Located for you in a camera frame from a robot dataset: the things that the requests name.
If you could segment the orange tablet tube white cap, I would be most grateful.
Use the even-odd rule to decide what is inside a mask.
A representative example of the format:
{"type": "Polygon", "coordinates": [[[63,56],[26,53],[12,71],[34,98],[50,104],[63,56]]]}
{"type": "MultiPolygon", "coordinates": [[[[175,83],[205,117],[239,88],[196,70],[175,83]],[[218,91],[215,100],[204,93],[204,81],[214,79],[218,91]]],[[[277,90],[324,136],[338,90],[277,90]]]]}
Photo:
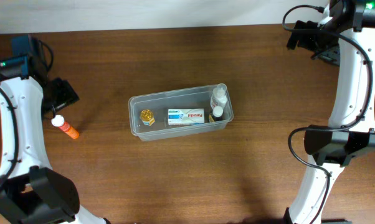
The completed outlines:
{"type": "Polygon", "coordinates": [[[80,133],[71,124],[66,122],[65,118],[62,115],[55,115],[51,119],[51,123],[53,126],[59,128],[72,139],[78,139],[80,136],[80,133]]]}

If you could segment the small gold lid balm jar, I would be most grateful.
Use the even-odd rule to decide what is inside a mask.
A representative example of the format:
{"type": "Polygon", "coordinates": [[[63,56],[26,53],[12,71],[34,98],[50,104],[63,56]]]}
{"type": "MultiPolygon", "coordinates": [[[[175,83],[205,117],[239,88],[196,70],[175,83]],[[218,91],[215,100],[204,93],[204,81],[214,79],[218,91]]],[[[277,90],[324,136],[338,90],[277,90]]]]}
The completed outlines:
{"type": "Polygon", "coordinates": [[[144,125],[151,126],[155,122],[154,114],[151,110],[142,110],[140,119],[144,125]]]}

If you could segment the white spray bottle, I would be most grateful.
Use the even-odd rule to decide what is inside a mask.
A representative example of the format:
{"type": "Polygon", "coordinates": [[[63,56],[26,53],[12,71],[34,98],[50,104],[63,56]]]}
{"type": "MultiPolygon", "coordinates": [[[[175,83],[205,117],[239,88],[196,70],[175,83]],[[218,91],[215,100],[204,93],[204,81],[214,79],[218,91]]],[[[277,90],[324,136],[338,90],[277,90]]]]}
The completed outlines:
{"type": "Polygon", "coordinates": [[[220,106],[222,109],[225,108],[227,103],[227,86],[223,83],[218,84],[212,91],[210,100],[211,108],[214,109],[216,106],[220,106]]]}

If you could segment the dark bottle white cap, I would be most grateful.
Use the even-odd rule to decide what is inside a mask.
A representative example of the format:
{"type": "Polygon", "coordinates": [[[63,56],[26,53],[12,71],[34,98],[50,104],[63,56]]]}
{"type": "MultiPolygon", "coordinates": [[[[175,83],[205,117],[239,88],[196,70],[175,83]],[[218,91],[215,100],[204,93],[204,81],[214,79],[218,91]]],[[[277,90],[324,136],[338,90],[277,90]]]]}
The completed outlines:
{"type": "Polygon", "coordinates": [[[214,123],[217,121],[222,121],[223,108],[221,106],[215,106],[209,115],[209,122],[214,123]]]}

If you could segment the white blue medicine box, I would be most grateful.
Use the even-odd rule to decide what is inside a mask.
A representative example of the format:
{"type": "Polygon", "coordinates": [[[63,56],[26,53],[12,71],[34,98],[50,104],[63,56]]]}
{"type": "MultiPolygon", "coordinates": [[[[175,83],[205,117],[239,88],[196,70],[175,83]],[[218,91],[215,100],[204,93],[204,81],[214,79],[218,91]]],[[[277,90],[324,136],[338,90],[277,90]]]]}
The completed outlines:
{"type": "Polygon", "coordinates": [[[168,124],[170,126],[204,124],[204,110],[196,109],[169,109],[168,124]]]}

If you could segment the clear plastic container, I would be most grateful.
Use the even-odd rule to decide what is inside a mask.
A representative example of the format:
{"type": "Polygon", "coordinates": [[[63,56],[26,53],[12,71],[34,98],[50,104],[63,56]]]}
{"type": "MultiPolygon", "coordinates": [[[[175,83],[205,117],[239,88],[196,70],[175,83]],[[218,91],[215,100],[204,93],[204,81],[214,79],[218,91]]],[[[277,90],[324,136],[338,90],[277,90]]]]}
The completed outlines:
{"type": "Polygon", "coordinates": [[[209,115],[213,110],[210,100],[212,91],[217,85],[185,88],[130,98],[129,118],[132,134],[138,136],[142,141],[152,141],[224,129],[234,117],[228,91],[226,91],[227,103],[223,109],[222,121],[209,122],[209,115]],[[204,124],[180,126],[170,126],[168,124],[169,109],[196,108],[204,110],[204,124]],[[155,122],[151,126],[144,125],[140,119],[142,110],[151,110],[153,112],[155,122]]]}

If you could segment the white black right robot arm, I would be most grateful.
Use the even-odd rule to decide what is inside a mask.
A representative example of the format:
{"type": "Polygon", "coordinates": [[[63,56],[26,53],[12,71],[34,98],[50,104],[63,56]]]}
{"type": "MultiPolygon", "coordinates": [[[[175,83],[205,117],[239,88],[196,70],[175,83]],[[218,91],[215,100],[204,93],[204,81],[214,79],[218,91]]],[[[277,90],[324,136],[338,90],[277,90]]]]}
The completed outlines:
{"type": "Polygon", "coordinates": [[[339,67],[326,126],[302,128],[306,171],[284,223],[320,223],[331,188],[352,159],[375,151],[375,0],[336,0],[317,7],[319,22],[297,21],[287,47],[339,67]]]}

